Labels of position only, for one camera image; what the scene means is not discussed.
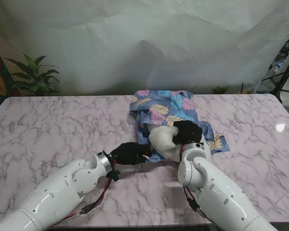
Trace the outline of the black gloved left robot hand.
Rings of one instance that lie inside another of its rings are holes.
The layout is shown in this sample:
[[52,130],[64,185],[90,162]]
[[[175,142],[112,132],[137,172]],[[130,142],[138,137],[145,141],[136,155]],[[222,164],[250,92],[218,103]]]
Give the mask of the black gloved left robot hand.
[[137,165],[145,163],[152,156],[149,144],[138,144],[136,142],[122,143],[111,151],[112,159],[120,165]]

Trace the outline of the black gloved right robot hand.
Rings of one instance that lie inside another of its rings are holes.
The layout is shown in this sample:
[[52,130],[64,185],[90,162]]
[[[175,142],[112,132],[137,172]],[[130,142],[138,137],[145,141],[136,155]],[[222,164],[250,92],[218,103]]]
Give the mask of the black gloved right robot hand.
[[178,133],[173,137],[174,144],[200,143],[202,139],[202,128],[192,121],[177,121],[174,127],[178,128]]

